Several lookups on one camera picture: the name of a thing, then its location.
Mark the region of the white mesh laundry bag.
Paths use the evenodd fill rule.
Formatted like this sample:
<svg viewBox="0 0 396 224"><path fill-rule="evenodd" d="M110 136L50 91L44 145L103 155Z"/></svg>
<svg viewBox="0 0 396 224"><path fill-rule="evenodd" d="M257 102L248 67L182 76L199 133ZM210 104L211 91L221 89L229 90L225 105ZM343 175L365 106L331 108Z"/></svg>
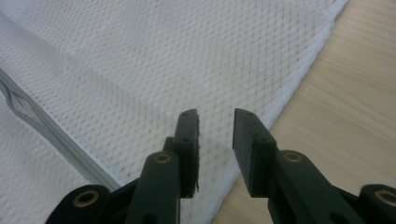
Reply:
<svg viewBox="0 0 396 224"><path fill-rule="evenodd" d="M189 109L200 188L181 224L211 224L239 173L235 110L271 125L346 3L0 0L0 224L134 180Z"/></svg>

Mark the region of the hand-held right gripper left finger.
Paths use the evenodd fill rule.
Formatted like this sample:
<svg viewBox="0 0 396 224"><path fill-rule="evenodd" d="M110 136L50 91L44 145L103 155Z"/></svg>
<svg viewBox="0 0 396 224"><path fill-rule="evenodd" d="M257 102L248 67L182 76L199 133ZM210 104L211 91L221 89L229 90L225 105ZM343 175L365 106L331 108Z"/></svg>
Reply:
<svg viewBox="0 0 396 224"><path fill-rule="evenodd" d="M149 155L129 205L125 224L179 224L180 201L198 190L199 116L182 112L163 150Z"/></svg>

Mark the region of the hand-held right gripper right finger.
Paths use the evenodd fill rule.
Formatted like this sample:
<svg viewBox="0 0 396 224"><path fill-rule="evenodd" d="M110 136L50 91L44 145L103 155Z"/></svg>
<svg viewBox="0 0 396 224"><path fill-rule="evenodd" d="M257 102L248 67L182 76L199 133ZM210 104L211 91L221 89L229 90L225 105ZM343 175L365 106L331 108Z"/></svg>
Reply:
<svg viewBox="0 0 396 224"><path fill-rule="evenodd" d="M364 224L304 154L277 148L252 112L234 111L233 150L252 198L266 198L275 224Z"/></svg>

